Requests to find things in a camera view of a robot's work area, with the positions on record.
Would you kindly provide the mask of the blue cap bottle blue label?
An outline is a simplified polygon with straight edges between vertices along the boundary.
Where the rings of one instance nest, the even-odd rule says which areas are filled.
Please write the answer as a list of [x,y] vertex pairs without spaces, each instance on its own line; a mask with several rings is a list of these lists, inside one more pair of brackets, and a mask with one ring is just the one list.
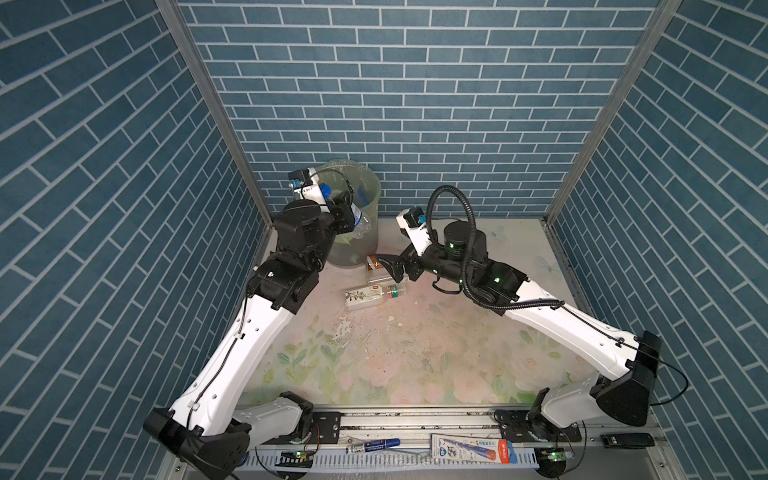
[[364,219],[362,210],[353,202],[349,191],[334,193],[329,185],[321,183],[326,206],[334,217],[332,225],[337,234],[352,234],[361,237],[367,230],[368,221]]

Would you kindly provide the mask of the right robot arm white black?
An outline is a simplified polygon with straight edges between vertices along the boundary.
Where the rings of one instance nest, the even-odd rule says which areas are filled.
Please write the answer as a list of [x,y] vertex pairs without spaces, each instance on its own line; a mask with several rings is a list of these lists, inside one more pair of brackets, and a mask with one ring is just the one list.
[[470,222],[449,223],[445,243],[439,245],[420,209],[404,210],[396,221],[409,244],[398,255],[378,257],[395,281],[415,281],[429,272],[454,282],[478,306],[538,330],[596,369],[579,384],[539,391],[526,416],[532,435],[551,439],[599,417],[646,425],[660,363],[658,336],[635,336],[605,324],[554,297],[524,272],[490,259],[485,235]]

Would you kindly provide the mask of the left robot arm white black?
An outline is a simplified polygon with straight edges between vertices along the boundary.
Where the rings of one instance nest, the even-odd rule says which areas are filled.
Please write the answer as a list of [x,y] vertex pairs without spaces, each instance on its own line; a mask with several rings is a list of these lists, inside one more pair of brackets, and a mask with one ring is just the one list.
[[227,479],[254,447],[311,435],[313,405],[291,392],[238,410],[238,400],[271,343],[319,282],[337,235],[356,219],[348,192],[311,187],[275,218],[276,249],[256,268],[242,306],[201,373],[174,403],[155,408],[143,428],[210,479]]

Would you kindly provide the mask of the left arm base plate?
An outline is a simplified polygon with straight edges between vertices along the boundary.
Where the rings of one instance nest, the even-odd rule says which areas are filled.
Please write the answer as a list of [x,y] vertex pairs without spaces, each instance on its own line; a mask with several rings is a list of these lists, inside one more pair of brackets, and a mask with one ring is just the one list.
[[339,411],[316,411],[302,420],[301,443],[336,445],[339,441],[342,414]]

